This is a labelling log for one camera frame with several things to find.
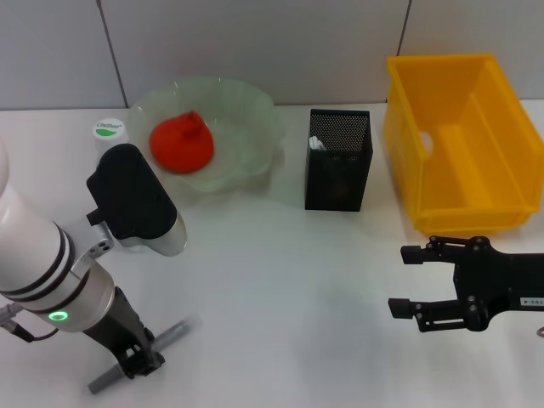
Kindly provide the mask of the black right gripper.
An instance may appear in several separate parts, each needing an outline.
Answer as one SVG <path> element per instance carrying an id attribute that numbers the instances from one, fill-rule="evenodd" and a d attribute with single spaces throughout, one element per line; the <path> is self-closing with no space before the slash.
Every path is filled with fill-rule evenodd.
<path id="1" fill-rule="evenodd" d="M 483 236 L 469 239 L 431 236 L 425 246 L 402 246 L 404 264 L 455 264 L 458 300 L 412 302 L 390 298 L 394 319 L 415 319 L 420 332 L 486 330 L 507 311 L 543 310 L 543 255 L 497 251 Z"/>

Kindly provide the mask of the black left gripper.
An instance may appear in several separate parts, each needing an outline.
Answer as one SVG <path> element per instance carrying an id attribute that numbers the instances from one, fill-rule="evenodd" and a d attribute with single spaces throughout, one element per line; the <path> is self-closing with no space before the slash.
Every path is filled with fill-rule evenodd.
<path id="1" fill-rule="evenodd" d="M 148 338 L 139 315 L 118 286 L 108 311 L 83 333 L 108 349 L 120 366 L 126 366 L 129 379 L 146 377 L 165 363 L 162 354 L 153 351 L 155 339 Z"/>

